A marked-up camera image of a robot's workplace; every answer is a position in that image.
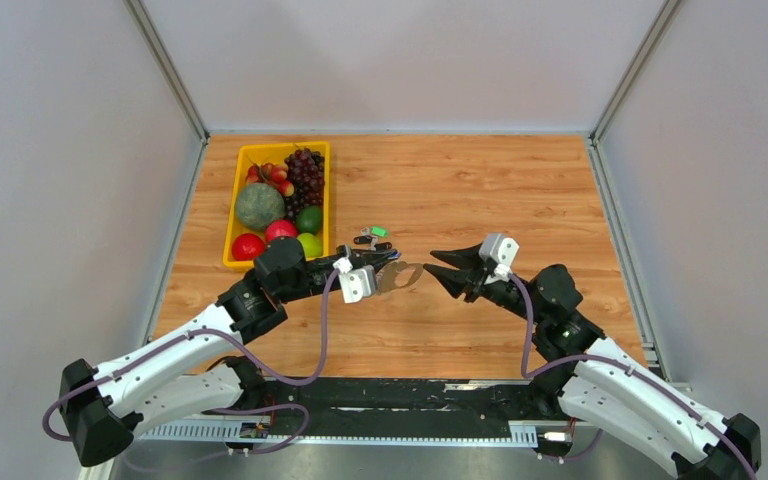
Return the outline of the yellow plastic bin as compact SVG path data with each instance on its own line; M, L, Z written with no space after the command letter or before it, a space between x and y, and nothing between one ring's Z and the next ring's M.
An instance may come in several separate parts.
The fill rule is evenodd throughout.
M247 145L239 150L223 247L235 271L280 234L302 236L305 253L320 257L330 240L331 146L326 141Z

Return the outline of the purple grape bunch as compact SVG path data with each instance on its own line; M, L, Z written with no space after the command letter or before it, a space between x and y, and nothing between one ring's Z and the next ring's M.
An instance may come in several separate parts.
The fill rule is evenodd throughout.
M323 205L326 159L319 151L301 147L285 159L285 164L287 180L293 186L292 194L284 199L285 218L295 221L305 208Z

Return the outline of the red apple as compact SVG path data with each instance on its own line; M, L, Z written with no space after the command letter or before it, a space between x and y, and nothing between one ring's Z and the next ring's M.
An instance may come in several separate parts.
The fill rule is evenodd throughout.
M264 239L267 244L274 239L281 237L295 238L299 232L293 222L285 219L279 219L272 222L264 231Z

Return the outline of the clear keyring holder with rings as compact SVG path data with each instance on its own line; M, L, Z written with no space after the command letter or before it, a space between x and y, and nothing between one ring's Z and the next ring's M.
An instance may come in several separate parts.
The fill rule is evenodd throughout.
M421 263L396 261L381 269L377 275L378 293L383 295L394 290L412 287L424 273Z

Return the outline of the green melon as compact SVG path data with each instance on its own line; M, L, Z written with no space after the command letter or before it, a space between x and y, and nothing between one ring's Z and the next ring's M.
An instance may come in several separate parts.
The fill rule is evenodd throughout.
M236 196L234 215L244 227L262 232L272 222L284 218L284 200L267 184L247 185Z

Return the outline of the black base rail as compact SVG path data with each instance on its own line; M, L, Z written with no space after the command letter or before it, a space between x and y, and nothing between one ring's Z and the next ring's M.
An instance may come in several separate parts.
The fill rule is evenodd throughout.
M234 410L272 405L275 434L308 437L502 438L513 421L569 418L557 402L517 381L321 377L306 386L262 381Z

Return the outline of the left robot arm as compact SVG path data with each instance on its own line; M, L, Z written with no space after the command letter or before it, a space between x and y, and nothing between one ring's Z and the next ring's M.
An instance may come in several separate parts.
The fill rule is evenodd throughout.
M43 418L47 435L72 444L83 467L102 464L140 435L192 414L234 406L257 412L266 388L239 368L190 369L269 333L287 318L287 303L339 290L346 303L370 297L377 274L398 250L341 246L307 259L300 240L272 240L253 266L193 319L135 351L92 365L77 359L61 373L59 399Z

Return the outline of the red tomato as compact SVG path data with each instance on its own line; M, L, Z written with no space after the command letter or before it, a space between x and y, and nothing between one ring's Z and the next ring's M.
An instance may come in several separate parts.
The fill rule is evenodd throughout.
M264 252L266 243L254 233L243 233L231 243L231 257L234 261L251 261Z

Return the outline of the yellow green fruit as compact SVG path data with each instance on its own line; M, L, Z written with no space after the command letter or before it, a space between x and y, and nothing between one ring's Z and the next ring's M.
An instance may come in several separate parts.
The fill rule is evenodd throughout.
M323 243L317 235L304 232L300 233L296 239L300 242L307 259L318 258L323 255Z

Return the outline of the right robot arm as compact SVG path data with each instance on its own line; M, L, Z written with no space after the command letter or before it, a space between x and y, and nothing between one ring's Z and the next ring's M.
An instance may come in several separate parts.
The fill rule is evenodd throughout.
M526 321L520 366L544 417L561 412L595 426L676 479L754 479L760 427L691 399L635 361L582 314L568 268L552 264L532 279L513 269L518 243L491 234L481 244L433 250L424 264L454 298L485 299Z

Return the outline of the green lime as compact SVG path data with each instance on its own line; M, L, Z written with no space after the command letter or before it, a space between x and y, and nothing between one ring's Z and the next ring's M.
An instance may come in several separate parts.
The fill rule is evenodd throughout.
M295 226L299 233L317 235L323 228L324 214L319 205L303 208L296 216Z

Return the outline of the red peaches cluster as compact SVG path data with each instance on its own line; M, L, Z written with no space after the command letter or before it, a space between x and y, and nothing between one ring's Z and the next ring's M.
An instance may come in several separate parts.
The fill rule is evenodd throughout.
M285 163L252 164L247 170L245 183L267 184L283 197L290 197L295 193L295 186L289 179L289 167Z

